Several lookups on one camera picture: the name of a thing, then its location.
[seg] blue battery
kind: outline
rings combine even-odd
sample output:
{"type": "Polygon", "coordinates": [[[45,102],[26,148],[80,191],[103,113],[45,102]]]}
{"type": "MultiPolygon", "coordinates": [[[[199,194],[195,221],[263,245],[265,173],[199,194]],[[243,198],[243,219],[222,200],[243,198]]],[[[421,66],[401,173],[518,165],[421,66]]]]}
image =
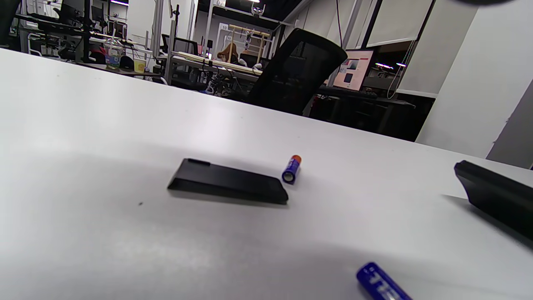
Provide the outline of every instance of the blue battery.
{"type": "Polygon", "coordinates": [[[281,178],[284,182],[294,184],[300,163],[302,163],[302,158],[298,155],[293,155],[293,157],[290,158],[289,164],[281,174],[281,178]]]}
{"type": "Polygon", "coordinates": [[[364,265],[356,278],[374,300],[413,300],[376,263],[364,265]]]}

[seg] white table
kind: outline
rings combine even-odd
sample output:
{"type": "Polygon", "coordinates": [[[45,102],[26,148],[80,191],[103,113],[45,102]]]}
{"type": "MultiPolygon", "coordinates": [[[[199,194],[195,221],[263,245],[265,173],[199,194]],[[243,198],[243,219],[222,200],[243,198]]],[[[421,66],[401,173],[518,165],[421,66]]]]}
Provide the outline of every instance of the white table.
{"type": "Polygon", "coordinates": [[[7,50],[0,65],[2,299],[365,299],[371,260],[414,299],[533,297],[532,251],[469,209],[453,166],[528,170],[7,50]],[[279,176],[293,154],[286,208],[166,189],[184,157],[279,176]]]}

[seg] brown hair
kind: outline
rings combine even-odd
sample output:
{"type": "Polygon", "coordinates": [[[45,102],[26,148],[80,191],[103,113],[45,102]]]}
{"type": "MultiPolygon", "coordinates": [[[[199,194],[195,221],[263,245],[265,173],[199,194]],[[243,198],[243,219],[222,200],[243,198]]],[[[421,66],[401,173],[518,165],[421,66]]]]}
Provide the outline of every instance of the brown hair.
{"type": "Polygon", "coordinates": [[[230,46],[233,45],[232,49],[231,49],[231,56],[235,56],[236,58],[239,57],[239,54],[237,54],[237,46],[235,45],[235,43],[230,43],[226,49],[224,49],[223,51],[219,52],[216,57],[220,58],[220,59],[224,59],[224,61],[228,61],[228,58],[230,57],[230,46]]]}

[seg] black plastic cover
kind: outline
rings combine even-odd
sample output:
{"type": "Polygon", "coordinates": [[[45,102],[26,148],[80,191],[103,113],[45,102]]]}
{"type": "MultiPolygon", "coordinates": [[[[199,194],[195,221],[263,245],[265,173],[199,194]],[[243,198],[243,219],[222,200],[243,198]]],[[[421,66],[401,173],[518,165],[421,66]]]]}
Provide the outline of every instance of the black plastic cover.
{"type": "Polygon", "coordinates": [[[195,159],[181,162],[168,189],[275,204],[289,199],[277,178],[195,159]]]}
{"type": "Polygon", "coordinates": [[[454,169],[471,204],[533,240],[533,188],[467,161],[454,169]]]}

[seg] ceiling light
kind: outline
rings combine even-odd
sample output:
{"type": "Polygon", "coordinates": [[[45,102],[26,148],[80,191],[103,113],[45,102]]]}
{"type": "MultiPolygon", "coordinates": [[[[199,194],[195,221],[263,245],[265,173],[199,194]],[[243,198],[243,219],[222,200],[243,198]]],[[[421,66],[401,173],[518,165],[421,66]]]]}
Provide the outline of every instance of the ceiling light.
{"type": "Polygon", "coordinates": [[[390,66],[387,66],[387,65],[384,65],[384,64],[376,63],[376,65],[378,65],[378,66],[380,66],[380,67],[387,68],[387,69],[394,69],[393,67],[390,67],[390,66]]]}
{"type": "Polygon", "coordinates": [[[129,6],[129,4],[127,3],[124,3],[124,2],[119,2],[119,1],[115,1],[115,0],[111,0],[112,3],[116,3],[116,4],[120,4],[120,5],[126,5],[126,6],[129,6]]]}

